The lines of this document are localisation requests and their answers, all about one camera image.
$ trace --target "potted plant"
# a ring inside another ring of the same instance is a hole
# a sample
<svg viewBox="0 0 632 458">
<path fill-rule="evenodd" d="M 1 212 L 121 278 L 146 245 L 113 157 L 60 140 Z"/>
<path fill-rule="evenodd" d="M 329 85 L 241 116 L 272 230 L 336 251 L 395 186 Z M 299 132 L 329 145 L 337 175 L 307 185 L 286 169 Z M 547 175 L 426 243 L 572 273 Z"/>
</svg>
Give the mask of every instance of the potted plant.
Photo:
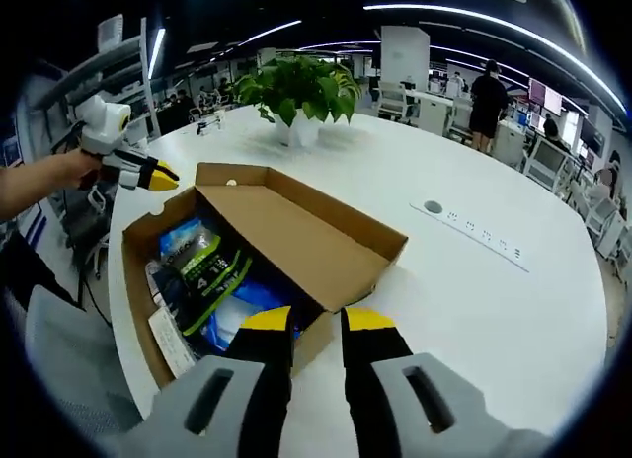
<svg viewBox="0 0 632 458">
<path fill-rule="evenodd" d="M 345 115 L 351 122 L 360 89 L 343 65 L 298 56 L 271 60 L 257 76 L 244 76 L 235 94 L 276 124 L 283 145 L 307 146 L 316 141 L 329 114 L 334 121 Z"/>
</svg>

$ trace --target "box lid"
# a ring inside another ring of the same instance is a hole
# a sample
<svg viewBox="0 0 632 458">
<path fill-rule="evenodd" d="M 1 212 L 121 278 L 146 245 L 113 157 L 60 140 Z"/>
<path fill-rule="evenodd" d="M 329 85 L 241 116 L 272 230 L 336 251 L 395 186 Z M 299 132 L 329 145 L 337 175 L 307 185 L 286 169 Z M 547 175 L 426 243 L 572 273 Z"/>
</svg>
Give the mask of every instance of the box lid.
<svg viewBox="0 0 632 458">
<path fill-rule="evenodd" d="M 196 188 L 262 255 L 332 312 L 369 293 L 407 241 L 267 167 L 198 164 Z"/>
</svg>

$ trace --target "open cardboard box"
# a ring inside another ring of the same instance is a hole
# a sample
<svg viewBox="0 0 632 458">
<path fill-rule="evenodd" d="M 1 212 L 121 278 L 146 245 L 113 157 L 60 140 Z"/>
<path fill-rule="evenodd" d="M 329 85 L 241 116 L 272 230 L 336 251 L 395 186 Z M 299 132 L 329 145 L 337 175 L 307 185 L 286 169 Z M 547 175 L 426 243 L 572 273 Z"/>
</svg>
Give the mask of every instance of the open cardboard box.
<svg viewBox="0 0 632 458">
<path fill-rule="evenodd" d="M 123 233 L 127 296 L 145 360 L 157 384 L 174 378 L 148 324 L 157 310 L 145 265 L 158 259 L 160 236 L 203 211 L 249 243 L 304 293 L 304 331 L 296 342 L 294 371 L 332 338 L 330 314 L 368 295 L 408 238 L 320 191 L 268 167 L 197 165 L 196 184 L 146 214 Z"/>
</svg>

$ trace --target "round table outlet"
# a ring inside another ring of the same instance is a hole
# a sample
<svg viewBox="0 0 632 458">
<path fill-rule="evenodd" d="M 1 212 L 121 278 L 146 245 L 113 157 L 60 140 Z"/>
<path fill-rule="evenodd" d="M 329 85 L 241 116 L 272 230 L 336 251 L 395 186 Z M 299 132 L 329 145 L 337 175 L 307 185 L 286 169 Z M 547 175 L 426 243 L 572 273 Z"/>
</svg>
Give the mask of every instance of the round table outlet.
<svg viewBox="0 0 632 458">
<path fill-rule="evenodd" d="M 441 214 L 441 212 L 443 211 L 443 207 L 433 199 L 429 199 L 428 201 L 426 201 L 424 203 L 424 208 L 433 214 Z"/>
</svg>

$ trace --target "white round table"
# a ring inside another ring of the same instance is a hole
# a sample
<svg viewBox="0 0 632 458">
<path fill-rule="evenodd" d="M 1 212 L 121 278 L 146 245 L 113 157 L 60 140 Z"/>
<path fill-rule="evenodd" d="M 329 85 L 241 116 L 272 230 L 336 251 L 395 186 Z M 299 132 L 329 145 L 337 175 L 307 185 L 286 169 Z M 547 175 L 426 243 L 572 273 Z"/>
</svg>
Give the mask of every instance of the white round table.
<svg viewBox="0 0 632 458">
<path fill-rule="evenodd" d="M 410 237 L 397 264 L 361 304 L 391 317 L 413 352 L 429 352 L 479 388 L 488 412 L 514 428 L 553 434 L 575 411 L 605 355 L 605 299 L 580 217 L 503 164 L 413 127 L 356 114 L 321 129 L 316 146 L 288 150 L 252 107 L 221 131 L 194 125 L 150 144 L 189 187 L 199 161 L 274 167 Z M 145 364 L 124 284 L 122 230 L 160 212 L 175 191 L 118 190 L 109 288 L 118 354 L 140 412 L 155 381 Z M 519 243 L 528 272 L 411 206 L 427 199 Z M 281 456 L 356 456 L 335 340 L 293 380 Z"/>
</svg>

